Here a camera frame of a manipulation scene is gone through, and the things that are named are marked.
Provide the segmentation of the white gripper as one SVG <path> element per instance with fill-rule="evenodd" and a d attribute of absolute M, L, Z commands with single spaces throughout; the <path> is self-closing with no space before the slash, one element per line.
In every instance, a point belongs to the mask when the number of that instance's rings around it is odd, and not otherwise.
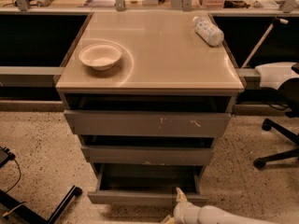
<path fill-rule="evenodd" d="M 175 224 L 175 221 L 177 224 L 199 224 L 198 217 L 200 208 L 187 202 L 187 197 L 180 188 L 177 188 L 176 201 L 178 204 L 173 212 L 174 218 L 168 215 L 164 218 L 161 224 Z"/>

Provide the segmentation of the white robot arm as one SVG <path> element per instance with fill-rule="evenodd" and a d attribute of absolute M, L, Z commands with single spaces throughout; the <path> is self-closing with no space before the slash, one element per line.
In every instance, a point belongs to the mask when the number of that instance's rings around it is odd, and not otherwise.
<path fill-rule="evenodd" d="M 161 224 L 277 224 L 275 222 L 242 217 L 228 213 L 218 207 L 199 207 L 189 202 L 185 193 L 177 188 L 177 205 L 173 215 L 164 218 Z"/>

